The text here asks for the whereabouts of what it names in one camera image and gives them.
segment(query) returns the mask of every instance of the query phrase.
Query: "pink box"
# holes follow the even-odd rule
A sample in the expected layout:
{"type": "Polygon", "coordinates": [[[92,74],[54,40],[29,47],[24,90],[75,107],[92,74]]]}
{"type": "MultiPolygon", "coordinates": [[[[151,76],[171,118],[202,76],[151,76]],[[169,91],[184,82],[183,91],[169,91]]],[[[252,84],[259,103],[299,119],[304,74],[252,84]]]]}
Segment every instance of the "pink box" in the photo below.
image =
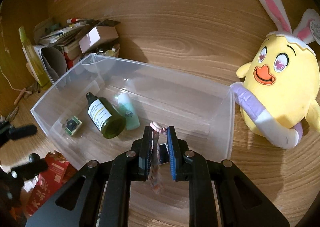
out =
{"type": "Polygon", "coordinates": [[[117,39],[118,33],[115,27],[98,26],[89,31],[80,41],[82,53],[86,53],[102,43],[111,42],[117,39]]]}

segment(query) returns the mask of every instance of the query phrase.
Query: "eyebrow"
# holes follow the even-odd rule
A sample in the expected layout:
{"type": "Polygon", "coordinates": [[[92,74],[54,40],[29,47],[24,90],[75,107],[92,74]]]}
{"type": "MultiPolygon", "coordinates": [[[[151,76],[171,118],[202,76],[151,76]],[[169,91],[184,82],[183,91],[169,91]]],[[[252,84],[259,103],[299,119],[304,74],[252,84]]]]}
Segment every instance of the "eyebrow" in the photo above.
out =
{"type": "Polygon", "coordinates": [[[287,47],[290,47],[290,49],[292,49],[292,51],[294,52],[294,55],[296,55],[295,50],[291,46],[287,45],[287,47]]]}

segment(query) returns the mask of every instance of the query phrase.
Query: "pink inner ear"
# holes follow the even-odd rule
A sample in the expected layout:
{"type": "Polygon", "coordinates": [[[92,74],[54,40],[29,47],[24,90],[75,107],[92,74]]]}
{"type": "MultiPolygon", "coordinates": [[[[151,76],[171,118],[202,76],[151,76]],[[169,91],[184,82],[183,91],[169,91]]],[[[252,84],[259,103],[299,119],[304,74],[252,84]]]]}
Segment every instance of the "pink inner ear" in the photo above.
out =
{"type": "Polygon", "coordinates": [[[284,17],[282,16],[281,12],[279,11],[277,5],[273,0],[265,0],[266,4],[269,8],[269,10],[272,12],[272,14],[277,18],[277,20],[281,23],[282,29],[286,32],[290,33],[289,25],[284,20],[284,17]]]}
{"type": "Polygon", "coordinates": [[[311,34],[311,30],[310,30],[309,25],[310,25],[310,22],[313,21],[313,20],[315,20],[315,19],[309,19],[308,22],[307,22],[306,27],[298,32],[297,37],[299,39],[301,39],[302,41],[311,34]]]}

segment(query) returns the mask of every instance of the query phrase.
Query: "transparent plastic box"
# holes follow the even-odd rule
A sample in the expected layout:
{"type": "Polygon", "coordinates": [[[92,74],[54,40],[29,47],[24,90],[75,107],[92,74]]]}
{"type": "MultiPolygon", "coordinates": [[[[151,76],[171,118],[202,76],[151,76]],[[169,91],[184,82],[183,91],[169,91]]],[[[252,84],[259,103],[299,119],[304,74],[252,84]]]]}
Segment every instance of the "transparent plastic box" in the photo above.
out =
{"type": "MultiPolygon", "coordinates": [[[[90,54],[60,78],[31,113],[58,151],[77,169],[89,160],[102,163],[129,150],[151,121],[173,125],[177,137],[206,159],[220,162],[231,155],[234,96],[230,87],[131,60],[90,54]],[[140,127],[105,139],[87,114],[87,92],[105,97],[115,106],[115,96],[128,93],[140,127]],[[73,137],[63,128],[72,116],[83,123],[73,137]]],[[[165,143],[166,137],[162,135],[159,141],[165,143]]],[[[173,182],[167,164],[160,167],[160,173],[161,195],[154,194],[147,182],[132,182],[130,209],[144,217],[187,225],[188,183],[173,182]]]]}

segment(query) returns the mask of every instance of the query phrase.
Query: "purple fabric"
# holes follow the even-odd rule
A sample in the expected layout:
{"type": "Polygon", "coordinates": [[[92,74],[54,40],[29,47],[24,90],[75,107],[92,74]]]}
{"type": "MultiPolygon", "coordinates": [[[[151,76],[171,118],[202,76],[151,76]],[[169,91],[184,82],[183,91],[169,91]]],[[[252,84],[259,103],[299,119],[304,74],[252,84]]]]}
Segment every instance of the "purple fabric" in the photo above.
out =
{"type": "Polygon", "coordinates": [[[235,101],[237,104],[244,109],[249,118],[255,122],[257,117],[266,108],[262,103],[255,97],[255,95],[245,88],[242,83],[237,82],[230,85],[231,90],[235,93],[235,101]]]}
{"type": "Polygon", "coordinates": [[[292,129],[295,129],[298,132],[298,135],[299,135],[298,142],[300,142],[300,140],[302,138],[302,124],[301,124],[301,122],[298,122],[295,126],[292,127],[292,129]]]}

